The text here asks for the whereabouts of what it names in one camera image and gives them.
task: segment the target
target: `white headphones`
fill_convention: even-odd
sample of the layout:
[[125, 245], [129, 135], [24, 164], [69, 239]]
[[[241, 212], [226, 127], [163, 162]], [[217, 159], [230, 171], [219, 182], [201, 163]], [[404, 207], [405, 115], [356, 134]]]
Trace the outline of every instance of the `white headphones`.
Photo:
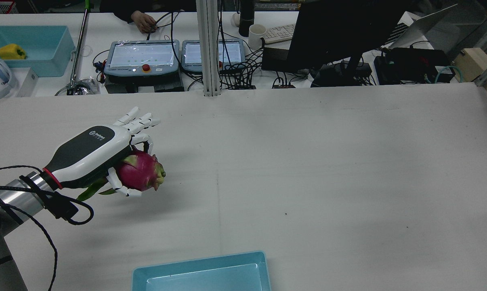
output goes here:
[[7, 96], [11, 89], [13, 89], [16, 84], [17, 80], [16, 77], [12, 74], [11, 69], [7, 66], [5, 61], [0, 59], [0, 79], [4, 82], [7, 82], [7, 85], [0, 90], [0, 99]]

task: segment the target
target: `white mug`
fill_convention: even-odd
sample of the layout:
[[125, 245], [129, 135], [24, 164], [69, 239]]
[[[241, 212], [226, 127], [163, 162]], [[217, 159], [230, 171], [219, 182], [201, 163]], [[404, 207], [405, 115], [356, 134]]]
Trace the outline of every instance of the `white mug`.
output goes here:
[[258, 50], [262, 47], [262, 37], [265, 36], [267, 28], [261, 24], [253, 24], [249, 27], [249, 46], [253, 50]]

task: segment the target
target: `computer monitor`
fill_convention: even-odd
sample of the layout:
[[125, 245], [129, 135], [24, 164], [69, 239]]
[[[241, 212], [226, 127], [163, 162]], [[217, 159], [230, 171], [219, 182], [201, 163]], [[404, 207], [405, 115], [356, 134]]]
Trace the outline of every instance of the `computer monitor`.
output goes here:
[[324, 86], [355, 85], [362, 53], [382, 46], [411, 0], [307, 0], [301, 4], [287, 61], [319, 70], [350, 57], [346, 67], [327, 68]]

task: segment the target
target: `keyboard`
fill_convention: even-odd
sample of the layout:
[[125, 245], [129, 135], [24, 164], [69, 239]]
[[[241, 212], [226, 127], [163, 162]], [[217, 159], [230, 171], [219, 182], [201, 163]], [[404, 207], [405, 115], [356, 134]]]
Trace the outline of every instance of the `keyboard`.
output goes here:
[[406, 30], [408, 26], [404, 23], [399, 23], [395, 29], [391, 32], [391, 35], [389, 35], [389, 38], [387, 39], [387, 42], [384, 44], [390, 44], [391, 42], [397, 40]]
[[294, 34], [295, 24], [288, 24], [283, 26], [276, 26], [267, 28], [264, 40], [266, 44], [273, 44], [275, 42], [286, 41], [292, 39]]
[[[283, 26], [276, 26], [267, 28], [265, 32], [264, 40], [265, 44], [273, 44], [275, 42], [286, 41], [292, 39], [294, 34], [295, 24], [288, 24]], [[389, 35], [387, 42], [385, 44], [390, 44], [391, 42], [397, 40], [406, 30], [408, 26], [404, 23], [399, 23], [395, 29]]]

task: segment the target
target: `blue tray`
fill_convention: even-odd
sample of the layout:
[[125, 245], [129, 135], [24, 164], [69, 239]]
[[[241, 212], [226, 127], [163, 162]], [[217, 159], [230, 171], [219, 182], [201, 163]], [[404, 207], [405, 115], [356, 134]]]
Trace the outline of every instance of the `blue tray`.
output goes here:
[[60, 77], [75, 45], [67, 26], [0, 26], [0, 48], [18, 44], [26, 59], [6, 59], [10, 68], [28, 68], [39, 77]]
[[271, 291], [261, 251], [138, 267], [132, 291]]

